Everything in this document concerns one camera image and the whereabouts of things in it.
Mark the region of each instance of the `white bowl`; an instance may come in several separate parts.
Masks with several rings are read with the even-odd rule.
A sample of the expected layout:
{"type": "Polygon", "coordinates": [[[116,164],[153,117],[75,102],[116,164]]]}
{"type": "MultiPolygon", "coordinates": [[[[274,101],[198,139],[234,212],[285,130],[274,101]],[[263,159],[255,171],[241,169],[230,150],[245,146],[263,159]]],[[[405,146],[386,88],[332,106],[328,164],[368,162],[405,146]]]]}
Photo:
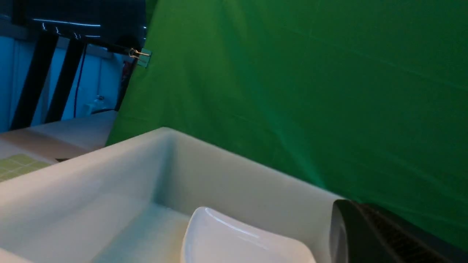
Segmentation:
{"type": "Polygon", "coordinates": [[[193,213],[181,263],[315,263],[302,242],[249,226],[208,207],[193,213]]]}

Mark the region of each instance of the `metal clip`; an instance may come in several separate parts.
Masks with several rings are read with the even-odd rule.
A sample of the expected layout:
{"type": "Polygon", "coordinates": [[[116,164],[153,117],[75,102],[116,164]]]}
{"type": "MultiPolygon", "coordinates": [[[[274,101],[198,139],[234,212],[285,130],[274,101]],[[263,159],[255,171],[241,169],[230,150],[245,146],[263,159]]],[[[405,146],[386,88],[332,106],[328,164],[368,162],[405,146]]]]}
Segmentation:
{"type": "Polygon", "coordinates": [[[147,49],[141,49],[141,52],[138,50],[131,48],[128,52],[130,58],[138,59],[138,65],[143,67],[148,67],[149,59],[151,58],[152,52],[147,49]]]}

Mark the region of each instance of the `table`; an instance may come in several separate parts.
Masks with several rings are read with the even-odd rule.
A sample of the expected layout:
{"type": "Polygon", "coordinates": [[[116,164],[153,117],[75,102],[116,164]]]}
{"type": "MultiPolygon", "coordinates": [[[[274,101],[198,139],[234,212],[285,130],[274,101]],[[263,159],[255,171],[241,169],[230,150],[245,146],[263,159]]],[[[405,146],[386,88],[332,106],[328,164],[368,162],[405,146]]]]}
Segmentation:
{"type": "Polygon", "coordinates": [[[57,163],[105,146],[116,111],[38,125],[0,134],[0,159],[26,154],[38,161],[57,163]]]}

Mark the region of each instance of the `green screen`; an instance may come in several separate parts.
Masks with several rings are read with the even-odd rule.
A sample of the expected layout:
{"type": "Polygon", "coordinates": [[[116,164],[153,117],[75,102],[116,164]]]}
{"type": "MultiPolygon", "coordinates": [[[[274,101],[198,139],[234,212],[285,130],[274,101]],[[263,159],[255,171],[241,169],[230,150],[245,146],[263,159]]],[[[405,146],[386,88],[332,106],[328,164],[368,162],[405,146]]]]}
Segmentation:
{"type": "Polygon", "coordinates": [[[154,3],[109,144],[170,127],[468,249],[468,1],[154,3]]]}

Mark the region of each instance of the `white plastic bin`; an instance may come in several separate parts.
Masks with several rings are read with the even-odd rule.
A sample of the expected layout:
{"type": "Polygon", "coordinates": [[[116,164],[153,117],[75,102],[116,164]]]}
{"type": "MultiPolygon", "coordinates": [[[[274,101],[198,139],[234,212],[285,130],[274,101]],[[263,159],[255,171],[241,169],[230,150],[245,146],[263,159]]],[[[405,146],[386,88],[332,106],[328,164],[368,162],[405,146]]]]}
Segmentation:
{"type": "Polygon", "coordinates": [[[175,261],[183,231],[151,221],[183,227],[183,217],[208,206],[300,240],[318,263],[328,263],[337,198],[161,128],[0,183],[0,248],[37,263],[144,262],[144,253],[157,250],[151,243],[156,236],[167,237],[172,250],[159,251],[173,253],[168,258],[175,261]],[[174,216],[161,216],[161,207],[174,216]],[[126,255],[117,258],[116,251],[126,255]]]}

